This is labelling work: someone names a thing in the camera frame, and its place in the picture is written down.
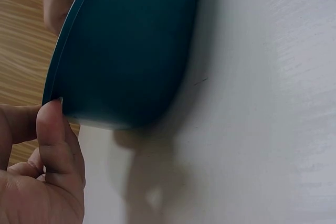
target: finger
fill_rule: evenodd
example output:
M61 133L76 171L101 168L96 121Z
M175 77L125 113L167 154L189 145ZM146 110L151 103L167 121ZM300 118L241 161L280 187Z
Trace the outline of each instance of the finger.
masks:
M37 115L37 140L43 164L47 168L45 181L60 187L77 199L82 199L82 180L75 166L59 101L44 105Z
M39 149L36 148L27 162L15 164L7 169L7 172L13 175L28 176L37 178L43 174L43 163L40 158Z
M0 105L0 169L6 170L12 145L36 138L40 106Z
M85 186L85 163L77 136L72 131L68 120L63 116L63 124L65 127L65 140L68 143L70 150L72 152L73 158L75 160L75 166L79 175L82 179L83 185Z

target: white surface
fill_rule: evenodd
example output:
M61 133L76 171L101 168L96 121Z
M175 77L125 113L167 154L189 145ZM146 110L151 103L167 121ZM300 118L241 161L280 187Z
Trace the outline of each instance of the white surface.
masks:
M164 122L81 128L85 224L336 223L336 0L199 11Z

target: bowl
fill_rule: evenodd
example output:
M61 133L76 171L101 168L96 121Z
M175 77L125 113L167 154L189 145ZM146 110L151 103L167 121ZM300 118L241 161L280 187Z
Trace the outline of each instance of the bowl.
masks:
M50 63L43 104L74 122L130 129L157 120L183 78L197 0L75 0Z

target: fingernail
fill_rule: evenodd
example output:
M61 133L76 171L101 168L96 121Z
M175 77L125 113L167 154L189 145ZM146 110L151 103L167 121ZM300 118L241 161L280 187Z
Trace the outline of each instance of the fingernail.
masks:
M59 97L57 100L60 101L60 103L62 105L62 110L63 110L63 97Z

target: wooden floor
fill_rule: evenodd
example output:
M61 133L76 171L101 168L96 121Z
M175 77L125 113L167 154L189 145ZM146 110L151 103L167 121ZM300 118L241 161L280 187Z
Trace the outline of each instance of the wooden floor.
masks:
M44 26L42 0L0 0L0 103L40 104L56 39ZM36 141L14 146L10 164L36 147Z

